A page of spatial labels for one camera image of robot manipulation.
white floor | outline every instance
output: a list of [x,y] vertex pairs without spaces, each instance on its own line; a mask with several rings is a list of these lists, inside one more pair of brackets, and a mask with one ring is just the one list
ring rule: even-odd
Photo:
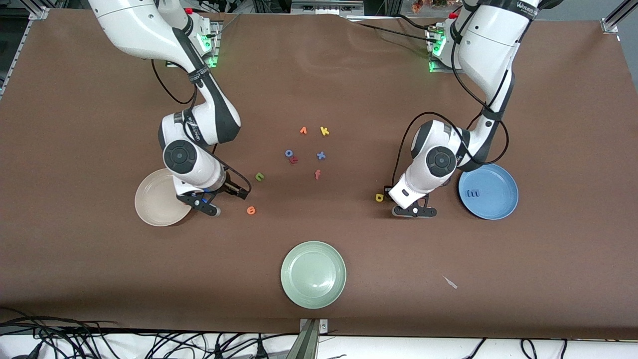
[[[232,345],[240,344],[256,335],[247,334],[236,339]],[[132,334],[110,334],[106,336],[109,344],[120,359],[142,359],[153,345],[153,337],[139,337]],[[209,349],[214,347],[216,334],[207,334],[206,343],[198,337],[194,345]],[[287,351],[295,341],[294,336],[278,337],[263,342],[268,353]],[[318,359],[335,358],[342,355],[344,359],[370,358],[402,358],[402,359],[463,359],[471,354],[479,339],[439,339],[439,338],[390,338],[390,337],[322,337],[320,339]],[[101,340],[96,339],[103,359],[113,359],[114,355]],[[30,335],[6,335],[0,337],[0,359],[10,359],[18,355],[27,355],[39,343]],[[538,359],[558,359],[563,342],[560,340],[533,340]],[[162,347],[153,358],[163,358],[176,344]],[[60,348],[71,355],[68,344],[61,344]],[[224,358],[231,355],[231,351],[224,354]],[[237,353],[232,359],[248,358],[256,353],[256,345]],[[171,359],[199,359],[204,352],[195,350],[180,350],[169,356]],[[518,340],[488,339],[480,348],[475,359],[526,359],[521,351]],[[568,342],[565,359],[636,359],[638,358],[638,343],[633,342],[597,342],[578,341]],[[55,359],[54,352],[43,346],[39,359]]]

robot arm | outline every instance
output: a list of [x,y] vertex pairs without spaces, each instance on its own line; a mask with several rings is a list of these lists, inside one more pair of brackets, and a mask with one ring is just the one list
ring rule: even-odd
[[[232,141],[237,136],[241,127],[237,110],[217,85],[189,37],[193,21],[188,20],[183,9],[175,7],[177,0],[160,1],[173,26],[160,15],[153,0],[89,0],[89,3],[102,30],[118,49],[143,59],[162,59],[181,66],[205,100],[203,104],[165,116],[159,128],[164,163],[174,175],[178,198],[188,192],[215,193],[226,184],[234,190],[227,192],[245,198],[246,192],[230,182],[226,169],[205,150],[206,146]],[[218,214],[217,208],[207,214]]]
[[[404,210],[444,184],[456,168],[473,171],[486,160],[514,87],[512,62],[518,41],[538,12],[538,0],[465,3],[456,21],[448,19],[443,24],[447,43],[434,55],[444,64],[451,64],[454,52],[455,67],[462,68],[478,84],[486,94],[488,106],[472,131],[452,128],[437,120],[419,128],[412,142],[413,162],[389,192]],[[504,8],[503,3],[513,7]]]

plate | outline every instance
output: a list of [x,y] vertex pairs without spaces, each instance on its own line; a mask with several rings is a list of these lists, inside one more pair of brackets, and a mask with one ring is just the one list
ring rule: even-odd
[[324,308],[341,295],[346,285],[346,264],[329,244],[301,243],[283,261],[281,285],[295,304],[307,309]]
[[519,198],[512,175],[494,164],[464,172],[459,180],[459,196],[470,212],[489,220],[511,215]]
[[178,223],[190,210],[190,206],[176,198],[173,175],[166,168],[144,178],[135,192],[137,215],[156,227]]

white paper scrap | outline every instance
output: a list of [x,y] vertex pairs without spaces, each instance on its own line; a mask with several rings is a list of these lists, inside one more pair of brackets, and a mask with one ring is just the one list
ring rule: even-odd
[[445,280],[447,281],[447,284],[449,284],[450,286],[452,286],[452,288],[457,289],[459,286],[457,286],[456,284],[454,284],[453,281],[449,280],[446,276],[442,276],[443,278],[445,278]]

blue plate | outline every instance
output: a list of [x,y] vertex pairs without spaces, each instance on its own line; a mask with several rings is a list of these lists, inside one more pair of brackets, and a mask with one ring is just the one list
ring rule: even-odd
[[518,204],[518,187],[514,178],[494,164],[464,172],[459,180],[459,195],[470,212],[489,220],[511,215]]

